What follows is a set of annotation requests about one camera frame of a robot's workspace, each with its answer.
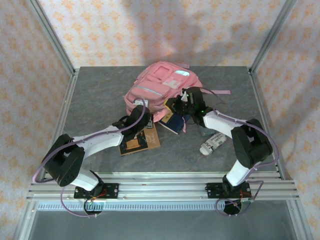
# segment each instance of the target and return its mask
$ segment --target floral wallpaper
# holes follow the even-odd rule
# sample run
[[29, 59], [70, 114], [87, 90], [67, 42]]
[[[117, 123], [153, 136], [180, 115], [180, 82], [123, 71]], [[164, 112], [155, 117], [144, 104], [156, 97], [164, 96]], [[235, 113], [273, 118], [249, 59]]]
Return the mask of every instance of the floral wallpaper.
[[39, 0], [72, 64], [250, 66], [285, 0]]
[[0, 239], [11, 240], [69, 74], [26, 0], [0, 1]]
[[257, 77], [270, 127], [320, 239], [320, 8], [298, 0]]

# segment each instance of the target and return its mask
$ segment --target white can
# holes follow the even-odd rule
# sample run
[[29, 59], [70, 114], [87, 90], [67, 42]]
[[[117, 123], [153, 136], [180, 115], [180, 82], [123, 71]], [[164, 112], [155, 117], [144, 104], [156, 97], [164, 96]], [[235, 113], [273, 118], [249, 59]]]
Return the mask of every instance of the white can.
[[209, 156], [226, 141], [226, 135], [221, 132], [217, 132], [201, 145], [200, 152], [205, 156]]

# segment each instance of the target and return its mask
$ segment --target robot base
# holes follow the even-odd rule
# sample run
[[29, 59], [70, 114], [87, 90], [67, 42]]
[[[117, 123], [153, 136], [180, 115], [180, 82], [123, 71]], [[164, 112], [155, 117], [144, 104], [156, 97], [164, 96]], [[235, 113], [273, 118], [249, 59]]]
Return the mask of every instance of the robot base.
[[235, 187], [233, 191], [226, 193], [223, 188], [223, 182], [209, 182], [206, 184], [205, 190], [208, 199], [242, 199], [251, 198], [250, 185], [247, 182], [241, 183]]
[[[118, 183], [104, 183], [102, 186], [101, 193], [98, 199], [117, 199], [119, 193], [119, 184]], [[82, 187], [76, 186], [74, 191], [74, 199], [91, 199], [92, 196], [89, 195], [89, 192]]]

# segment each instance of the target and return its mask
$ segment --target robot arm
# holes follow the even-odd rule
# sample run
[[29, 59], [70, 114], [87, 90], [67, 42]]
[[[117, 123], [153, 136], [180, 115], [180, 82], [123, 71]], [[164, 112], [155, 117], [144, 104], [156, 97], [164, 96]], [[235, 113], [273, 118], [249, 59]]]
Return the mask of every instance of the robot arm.
[[143, 112], [143, 106], [138, 105], [130, 116], [125, 116], [107, 128], [84, 136], [70, 137], [63, 134], [55, 141], [44, 159], [53, 151], [73, 144], [56, 153], [45, 165], [45, 170], [53, 177], [59, 186], [69, 184], [80, 187], [86, 196], [96, 197], [103, 191], [103, 181], [93, 172], [82, 168], [83, 160], [104, 149], [118, 146], [123, 141], [134, 139], [151, 119], [150, 111], [146, 108], [142, 119], [135, 126], [124, 128], [135, 123]]
[[223, 189], [227, 196], [240, 187], [252, 168], [272, 154], [268, 138], [242, 124], [250, 123], [262, 129], [257, 119], [240, 120], [207, 107], [198, 87], [185, 89], [182, 96], [169, 98], [165, 105], [172, 112], [181, 116], [191, 115], [196, 124], [217, 130], [232, 139], [237, 159], [232, 169], [223, 177]]

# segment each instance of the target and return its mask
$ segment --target marble surface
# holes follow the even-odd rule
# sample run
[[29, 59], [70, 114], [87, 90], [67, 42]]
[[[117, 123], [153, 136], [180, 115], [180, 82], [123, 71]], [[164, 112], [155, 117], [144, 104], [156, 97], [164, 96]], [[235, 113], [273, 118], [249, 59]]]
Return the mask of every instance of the marble surface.
[[[126, 115], [123, 96], [145, 66], [81, 67], [64, 133], [82, 136], [102, 130]], [[220, 95], [226, 104], [216, 108], [238, 119], [257, 118], [261, 121], [258, 104], [244, 66], [193, 66], [203, 86], [214, 90], [230, 90]], [[208, 106], [219, 100], [204, 97]], [[118, 147], [111, 147], [86, 158], [83, 166], [95, 172], [227, 172], [236, 161], [231, 139], [210, 156], [203, 156], [200, 145], [207, 140], [197, 125], [187, 125], [186, 133], [172, 133], [156, 124], [161, 147], [120, 156]], [[275, 166], [261, 171], [275, 171]]]

